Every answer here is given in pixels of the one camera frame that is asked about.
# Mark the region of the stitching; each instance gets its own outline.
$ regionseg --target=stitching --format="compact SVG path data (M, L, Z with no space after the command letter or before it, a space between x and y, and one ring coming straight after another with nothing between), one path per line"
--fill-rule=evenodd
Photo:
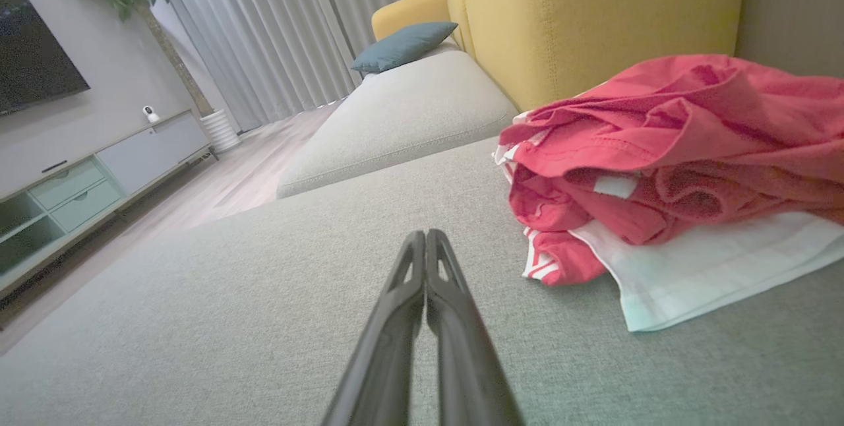
M282 183L281 187L282 188L293 188L293 187L296 187L298 185L303 185L304 183L310 182L310 181L315 180L315 179L324 179L326 176L329 176L331 174L344 173L345 171L353 170L354 168L356 168L360 165L367 164L367 162L373 162L373 161L377 161L379 159L388 158L389 156L393 156L393 155L400 154L400 153L403 153L403 152L409 152L409 150L418 149L420 147L431 146L433 143L443 142L443 141L446 141L446 140L452 140L453 138L462 137L462 135L470 135L470 134L473 134L473 133L477 133L477 132L483 131L483 129L489 128L489 126L496 125L497 123L500 123L501 120L506 119L507 114L509 114L509 113L510 113L509 111L504 111L504 114L502 114L501 117L499 117L498 119L495 119L495 121L491 121L489 123L486 123L486 125L480 126L479 128L470 129L469 131L462 131L460 133L456 133L456 134L453 134L453 135L447 135L447 137L432 138L432 140L426 140L426 141L423 141L422 143L414 144L414 146L407 146L407 147L403 147L402 149L393 150L393 152L388 152L388 153L382 154L380 156L375 156L374 158L364 159L363 161L356 162L355 164L351 164L351 165L348 165L348 166L345 166L345 167L340 167L340 168L333 169L333 170L330 170L330 171L325 171L324 173L320 173L320 174L308 177L307 179L297 180L297 181L291 182L291 183ZM392 164L391 166L388 166L388 167L392 167L392 166L395 166L395 165L398 165L398 164L404 164L404 162L397 162L397 164Z
M461 0L461 7L462 7L462 11L464 12L464 14L462 15L462 18L464 18L464 20L466 20L466 33L469 36L468 41L472 46L472 55L474 56L474 59L477 59L477 52L474 49L474 39L472 38L472 29L469 28L469 12L468 12L468 8L466 7L466 0ZM466 38L464 38L464 47L466 47Z
M542 9L540 10L543 21L543 28L550 30L548 47L551 55L546 54L545 65L548 65L548 73L551 75L552 92L557 92L558 89L558 65L557 65L557 26L554 25L555 19L551 16L549 9L549 0L541 0Z

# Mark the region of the security camera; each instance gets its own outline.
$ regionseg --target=security camera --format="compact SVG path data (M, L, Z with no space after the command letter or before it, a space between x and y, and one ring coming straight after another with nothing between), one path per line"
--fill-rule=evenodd
M160 121L161 117L156 114L156 110L153 109L151 106L144 107L144 114L151 123L157 123Z

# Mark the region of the white plant pot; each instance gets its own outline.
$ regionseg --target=white plant pot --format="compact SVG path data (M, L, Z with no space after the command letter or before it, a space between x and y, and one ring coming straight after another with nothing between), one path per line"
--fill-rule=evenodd
M214 111L214 114L203 117L202 124L211 136L211 146L214 147L215 152L226 152L240 146L241 138L232 128L224 109L218 109Z

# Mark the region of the sofa seam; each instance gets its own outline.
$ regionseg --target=sofa seam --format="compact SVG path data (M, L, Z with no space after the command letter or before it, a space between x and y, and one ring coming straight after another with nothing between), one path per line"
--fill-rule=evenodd
M557 59L554 58L554 56L558 54L557 32L555 32L555 19L551 17L551 10L548 9L549 2L551 2L551 0L542 0L542 15L543 21L545 21L545 29L551 30L551 32L549 32L549 49L551 50L551 57L546 55L546 62L544 63L550 67L548 73L551 74L552 92L557 92L558 85L560 84L558 83L558 80L560 79L557 75Z
M395 155L395 154L400 154L402 152L407 152L408 150L416 149L418 147L430 146L432 143L435 143L435 142L451 140L451 138L461 137L462 135L470 135L472 133L483 131L483 129L486 129L489 126L495 125L495 123L501 122L501 120L506 119L507 113L508 113L508 111L504 111L504 114L502 114L498 119L495 119L495 121L491 121L489 123L486 123L486 125L477 127L475 129L470 129L470 131L464 131L464 132L456 133L456 134L453 134L453 135L447 135L447 137L432 138L431 140L426 140L426 141L423 141L420 144L416 144L415 146L407 146L407 147L403 147L402 149L399 149L399 150L393 150L393 152L382 154L380 156L375 156L374 158L365 159L364 161L356 162L355 164L351 164L351 165L341 167L341 168L338 168L338 169L325 171L324 173L320 173L320 174L308 177L307 179L297 180L296 182L292 182L292 183L281 183L281 187L282 188L287 188L287 187L292 188L292 187L295 187L295 186L298 186L298 185L303 185L306 182L311 182L312 180L315 180L315 179L322 179L323 177L329 176L331 174L343 173L343 171L349 171L349 170L351 170L355 167L358 167L362 164L367 164L367 162L377 161L379 159L386 158L387 156L392 156L392 155Z

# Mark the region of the blue pillow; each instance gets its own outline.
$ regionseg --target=blue pillow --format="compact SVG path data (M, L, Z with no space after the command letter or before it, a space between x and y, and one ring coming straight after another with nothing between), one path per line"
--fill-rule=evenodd
M413 62L452 35L454 22L423 22L404 27L364 50L352 63L356 71L377 73Z

